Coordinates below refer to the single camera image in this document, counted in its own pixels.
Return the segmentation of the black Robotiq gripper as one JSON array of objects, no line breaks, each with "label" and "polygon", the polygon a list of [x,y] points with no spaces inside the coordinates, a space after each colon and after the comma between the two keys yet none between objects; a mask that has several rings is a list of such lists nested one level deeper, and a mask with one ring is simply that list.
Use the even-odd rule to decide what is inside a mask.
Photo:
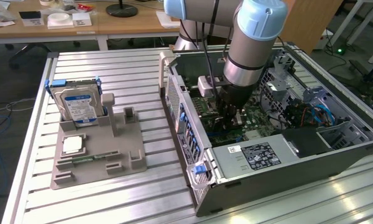
[{"label": "black Robotiq gripper", "polygon": [[235,111],[243,107],[251,95],[250,86],[223,85],[218,93],[217,109],[219,111]]}]

